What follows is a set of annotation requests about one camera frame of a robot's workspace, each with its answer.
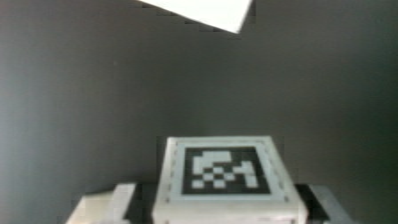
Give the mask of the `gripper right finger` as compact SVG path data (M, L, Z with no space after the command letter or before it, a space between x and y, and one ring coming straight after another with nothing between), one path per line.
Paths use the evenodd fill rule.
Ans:
M327 186L295 185L309 211L306 224L361 224L348 215Z

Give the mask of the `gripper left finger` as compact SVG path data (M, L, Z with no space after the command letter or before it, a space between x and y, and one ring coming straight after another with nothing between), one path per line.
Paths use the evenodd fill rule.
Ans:
M124 183L112 191L84 195L66 224L132 224L126 213L135 188L135 183Z

